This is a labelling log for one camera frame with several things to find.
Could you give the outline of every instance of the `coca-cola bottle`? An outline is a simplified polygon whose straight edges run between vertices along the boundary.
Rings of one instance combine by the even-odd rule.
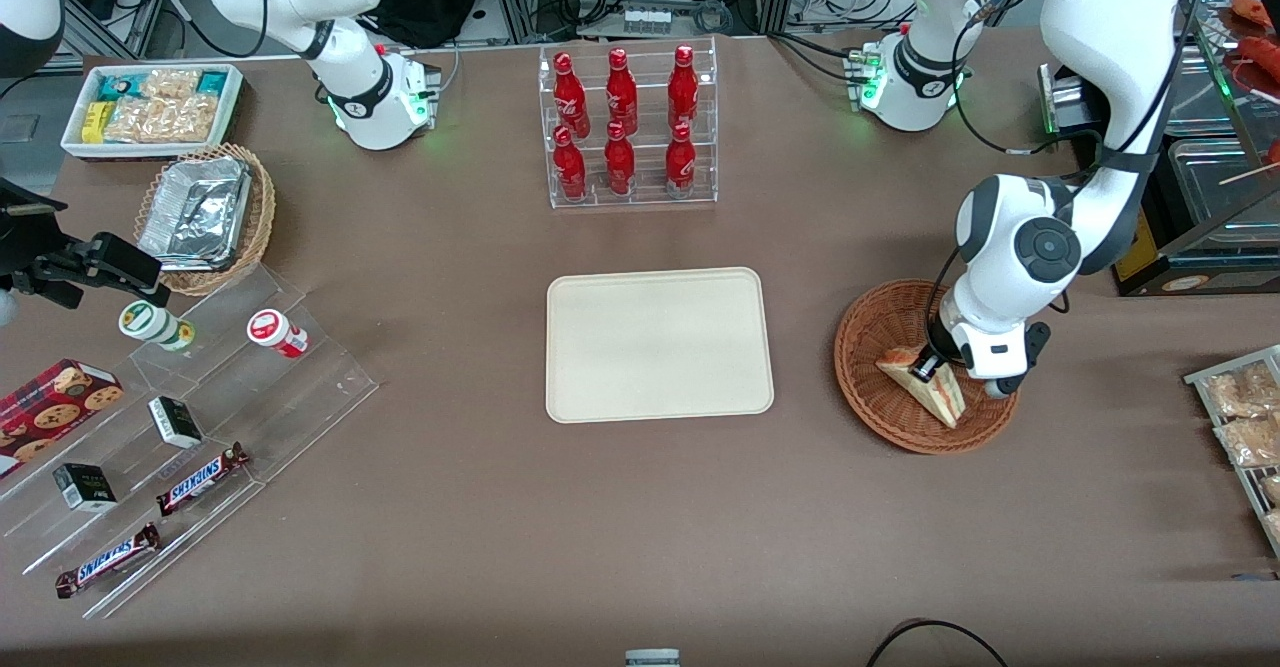
[[[552,161],[556,164],[556,179],[561,183],[561,192],[570,202],[581,202],[586,198],[586,163],[582,161],[582,154],[573,143],[573,136],[567,125],[556,125],[552,138],[556,140]]]
[[[622,123],[609,123],[609,143],[604,146],[604,164],[609,169],[609,189],[618,197],[631,195],[636,175],[636,154],[627,141]]]
[[[667,83],[667,122],[672,129],[680,123],[692,124],[698,117],[698,76],[694,73],[694,47],[676,47],[676,69]]]
[[[622,123],[627,134],[640,129],[640,106],[636,97],[636,78],[627,69],[627,51],[609,49],[609,82],[604,84],[609,99],[609,119]]]
[[[552,64],[556,67],[556,110],[561,124],[572,129],[573,137],[585,140],[591,133],[591,120],[586,117],[586,90],[573,74],[573,60],[567,52],[558,52]]]
[[[667,146],[667,193],[672,198],[686,198],[692,192],[695,157],[689,142],[689,123],[673,125]]]

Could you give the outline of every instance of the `acrylic display rack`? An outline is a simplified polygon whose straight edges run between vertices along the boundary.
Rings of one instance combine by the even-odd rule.
[[[183,352],[143,344],[115,366],[124,397],[0,484],[4,567],[47,585],[155,522],[163,548],[101,576],[65,600],[84,618],[108,617],[265,488],[284,467],[378,389],[355,358],[329,338],[303,306],[302,293],[265,266],[223,285],[184,312],[196,341]],[[251,344],[244,325],[265,307],[305,329],[310,344],[297,360]],[[178,449],[160,440],[147,402],[182,399],[204,442]],[[156,495],[239,442],[251,461],[175,513],[161,517]],[[97,465],[118,503],[101,515],[74,512],[54,484],[63,462]]]
[[[1271,371],[1272,379],[1276,384],[1280,384],[1280,344],[1277,347],[1268,347],[1267,350],[1260,350],[1252,355],[1245,355],[1236,360],[1229,362],[1221,362],[1221,365],[1215,365],[1207,367],[1207,370],[1201,370],[1196,374],[1187,375],[1183,378],[1184,383],[1193,385],[1196,393],[1199,394],[1201,402],[1204,403],[1204,408],[1208,412],[1210,420],[1213,421],[1213,435],[1222,444],[1222,448],[1230,454],[1231,448],[1222,439],[1222,425],[1230,421],[1230,417],[1225,417],[1219,412],[1216,403],[1210,398],[1208,389],[1206,388],[1207,380],[1211,376],[1221,375],[1224,373],[1234,373],[1240,370],[1240,367],[1248,367],[1257,362],[1262,362]],[[1280,467],[1240,467],[1233,462],[1233,470],[1235,470],[1235,476],[1239,476],[1240,484],[1244,485],[1244,494],[1249,498],[1249,504],[1253,507],[1253,513],[1258,517],[1258,522],[1262,524],[1262,533],[1266,534],[1267,542],[1271,543],[1271,552],[1280,557],[1280,539],[1276,538],[1271,530],[1267,529],[1262,517],[1272,511],[1280,510],[1280,504],[1272,504],[1271,499],[1267,498],[1266,490],[1262,489],[1262,480],[1280,474]]]
[[[694,70],[698,73],[698,117],[691,124],[690,142],[698,157],[694,163],[694,186],[686,198],[672,198],[667,193],[667,146],[671,143],[671,125],[667,122],[667,82],[675,67],[676,47],[689,44],[694,47]],[[547,183],[552,207],[677,207],[716,202],[718,186],[717,140],[717,67],[716,42],[713,38],[681,38],[681,41],[639,41],[622,44],[627,51],[627,63],[636,79],[636,93],[640,106],[640,125],[631,134],[635,147],[636,175],[635,189],[628,197],[613,195],[608,187],[608,172],[604,165],[604,146],[608,142],[605,128],[609,124],[609,108],[604,96],[604,83],[609,79],[608,49],[604,44],[563,44],[557,47],[541,47],[538,69],[538,97],[541,106],[543,149],[547,154]],[[556,164],[552,152],[556,143],[552,131],[559,124],[556,110],[556,70],[552,58],[557,52],[568,52],[573,59],[573,70],[586,90],[586,114],[591,120],[591,133],[585,140],[576,140],[586,161],[586,198],[570,202],[564,198],[559,182],[556,179]]]

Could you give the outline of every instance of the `wicker basket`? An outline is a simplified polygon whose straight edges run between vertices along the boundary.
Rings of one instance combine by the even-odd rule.
[[[1014,416],[1018,394],[993,399],[980,382],[956,370],[965,411],[948,429],[876,366],[891,348],[924,344],[922,316],[932,288],[931,280],[892,280],[861,294],[836,330],[836,376],[854,412],[884,439],[913,452],[954,454],[996,437]]]
[[[256,265],[262,253],[266,252],[266,243],[271,238],[271,220],[275,216],[275,187],[271,184],[271,175],[266,174],[259,157],[237,143],[220,143],[218,147],[201,149],[198,152],[183,155],[177,161],[196,163],[215,157],[238,157],[251,166],[253,181],[250,187],[250,204],[244,213],[244,224],[241,228],[238,256],[229,269],[224,271],[161,271],[161,284],[189,297],[204,297],[227,284],[243,270]],[[133,220],[134,242],[142,238],[142,228],[147,224],[147,215],[151,215],[151,201],[156,196],[159,184],[160,175],[156,175],[156,179],[151,181],[147,196],[142,197],[142,209],[138,211],[137,219]]]

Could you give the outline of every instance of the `brown tabletop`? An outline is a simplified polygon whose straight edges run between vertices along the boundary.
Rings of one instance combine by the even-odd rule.
[[[984,175],[1074,164],[983,149],[955,115],[896,133],[776,44],[718,47],[721,202],[628,215],[548,207],[534,47],[466,52],[439,128],[384,154],[334,128],[302,61],[243,61],[237,140],[279,193],[266,262],[385,384],[110,620],[0,543],[0,664],[607,666],[669,645],[690,667],[844,666],[920,616],[1012,664],[1275,664],[1280,584],[1228,580],[1267,545],[1180,375],[1280,342],[1280,301],[1083,278],[1005,434],[904,453],[838,392],[841,312],[932,278]],[[1039,61],[1037,32],[984,35],[966,105],[993,138],[1032,137]],[[132,234],[155,172],[68,157],[64,229]],[[736,265],[763,279],[768,412],[547,416],[552,280]],[[124,302],[22,298],[0,388],[124,358]]]

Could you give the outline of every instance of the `red cookie box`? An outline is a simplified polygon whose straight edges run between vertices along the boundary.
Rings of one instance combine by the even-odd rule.
[[[60,360],[0,399],[0,479],[123,394],[115,375]]]

